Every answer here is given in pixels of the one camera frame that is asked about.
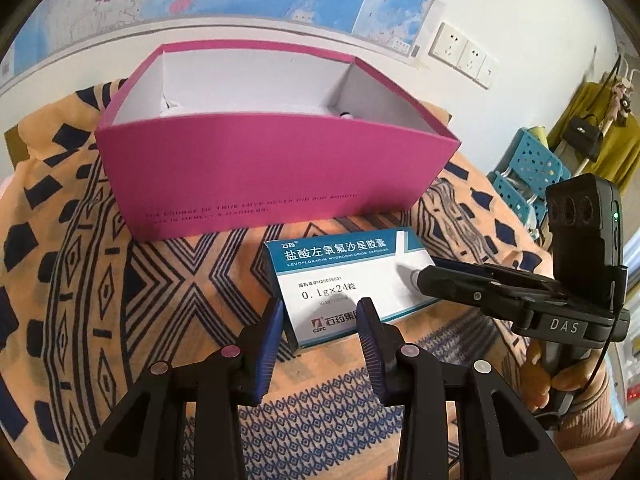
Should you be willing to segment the right hand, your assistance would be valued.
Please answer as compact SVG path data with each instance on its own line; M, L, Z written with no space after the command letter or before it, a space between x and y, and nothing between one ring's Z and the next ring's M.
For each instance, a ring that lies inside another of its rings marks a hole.
M542 366L542 347L533 339L520 369L520 396L531 412L545 408L553 390L574 394L574 408L586 408L608 392L608 373L600 361L602 351L557 372L553 377Z

